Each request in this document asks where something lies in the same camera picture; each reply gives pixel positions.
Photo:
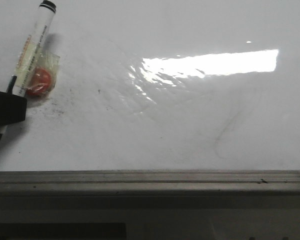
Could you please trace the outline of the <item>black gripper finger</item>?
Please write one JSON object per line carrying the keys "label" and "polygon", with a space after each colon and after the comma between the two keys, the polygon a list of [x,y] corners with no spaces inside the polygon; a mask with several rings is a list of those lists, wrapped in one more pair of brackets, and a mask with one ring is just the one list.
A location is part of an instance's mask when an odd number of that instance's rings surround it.
{"label": "black gripper finger", "polygon": [[27,99],[0,91],[0,127],[23,122],[26,119]]}

